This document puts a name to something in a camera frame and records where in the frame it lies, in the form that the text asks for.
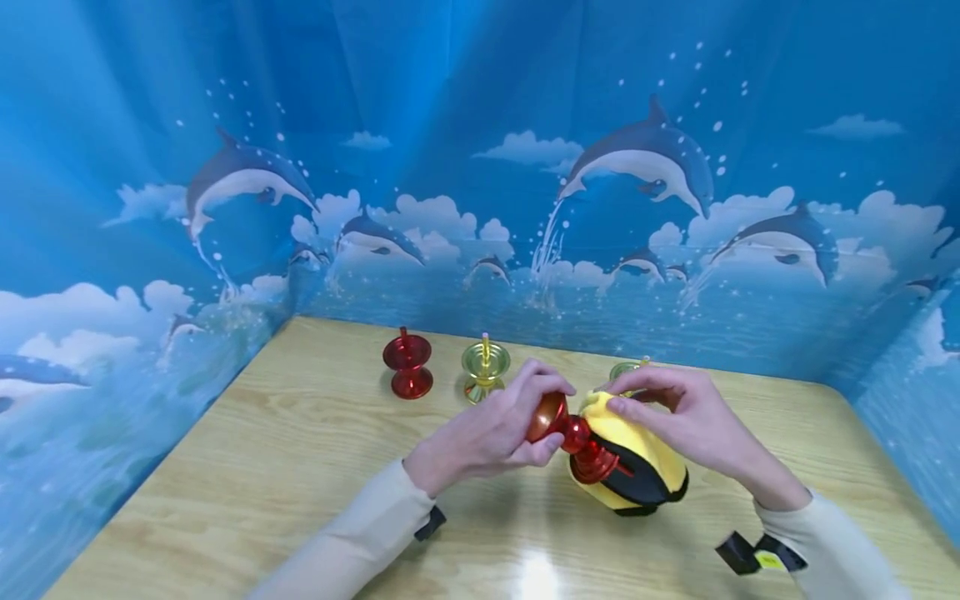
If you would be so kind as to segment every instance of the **yellow label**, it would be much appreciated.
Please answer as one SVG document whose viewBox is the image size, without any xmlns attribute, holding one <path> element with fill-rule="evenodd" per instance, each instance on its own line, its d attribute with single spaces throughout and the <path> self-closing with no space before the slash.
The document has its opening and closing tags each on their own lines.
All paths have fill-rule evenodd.
<svg viewBox="0 0 960 600">
<path fill-rule="evenodd" d="M 772 568 L 777 571 L 785 571 L 786 565 L 783 564 L 783 561 L 780 560 L 780 557 L 774 554 L 773 552 L 767 552 L 766 550 L 757 550 L 754 553 L 756 560 L 760 563 L 761 568 Z"/>
</svg>

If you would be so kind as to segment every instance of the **yellow plush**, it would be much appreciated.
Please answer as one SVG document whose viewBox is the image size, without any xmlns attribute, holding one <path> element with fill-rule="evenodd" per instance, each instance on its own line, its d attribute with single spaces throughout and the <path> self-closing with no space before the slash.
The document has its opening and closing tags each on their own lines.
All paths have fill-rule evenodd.
<svg viewBox="0 0 960 600">
<path fill-rule="evenodd" d="M 600 483 L 587 486 L 576 479 L 574 482 L 622 516 L 647 516 L 661 504 L 679 502 L 689 482 L 684 461 L 646 428 L 608 410 L 607 402 L 612 397 L 606 392 L 590 394 L 580 415 L 597 441 L 620 457 L 621 468 Z"/>
</svg>

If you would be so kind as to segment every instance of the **gold spool-shaped toy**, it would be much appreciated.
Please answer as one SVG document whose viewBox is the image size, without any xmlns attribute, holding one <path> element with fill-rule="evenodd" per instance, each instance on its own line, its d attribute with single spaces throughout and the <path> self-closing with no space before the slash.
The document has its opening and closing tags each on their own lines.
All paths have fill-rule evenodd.
<svg viewBox="0 0 960 600">
<path fill-rule="evenodd" d="M 500 378 L 510 368 L 510 353 L 504 347 L 485 336 L 483 342 L 464 350 L 460 362 L 468 375 L 464 396 L 471 404 L 481 401 L 494 390 L 504 389 Z"/>
<path fill-rule="evenodd" d="M 619 377 L 623 373 L 632 371 L 634 369 L 639 369 L 640 367 L 648 364 L 650 364 L 649 356 L 644 356 L 642 359 L 640 359 L 639 362 L 627 361 L 623 363 L 617 363 L 616 365 L 613 366 L 612 369 L 610 369 L 609 380 L 614 381 L 617 377 Z"/>
</svg>

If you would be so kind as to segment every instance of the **dolphin-print backdrop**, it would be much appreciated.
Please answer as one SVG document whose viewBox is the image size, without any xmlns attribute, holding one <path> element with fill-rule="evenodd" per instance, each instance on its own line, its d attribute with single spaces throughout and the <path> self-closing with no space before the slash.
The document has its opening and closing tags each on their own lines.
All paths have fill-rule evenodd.
<svg viewBox="0 0 960 600">
<path fill-rule="evenodd" d="M 960 540 L 959 12 L 3 3 L 0 597 L 297 313 L 823 382 Z"/>
</svg>

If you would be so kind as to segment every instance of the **wood grain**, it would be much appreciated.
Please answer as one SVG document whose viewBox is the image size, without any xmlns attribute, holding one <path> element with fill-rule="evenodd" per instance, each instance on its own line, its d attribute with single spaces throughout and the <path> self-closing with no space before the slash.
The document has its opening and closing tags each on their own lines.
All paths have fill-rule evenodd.
<svg viewBox="0 0 960 600">
<path fill-rule="evenodd" d="M 343 509 L 369 477 L 467 404 L 472 340 L 425 334 L 434 389 L 403 401 L 380 361 L 393 330 L 295 319 L 264 348 L 48 594 L 51 600 L 242 598 Z M 506 345 L 580 390 L 620 359 Z M 867 531 L 917 598 L 955 598 L 960 561 L 847 402 L 814 384 L 715 372 L 737 414 Z M 736 577 L 713 552 L 755 539 L 748 496 L 691 467 L 686 499 L 615 516 L 562 461 L 445 493 L 449 522 L 413 543 L 363 598 L 796 598 L 788 576 Z"/>
</svg>

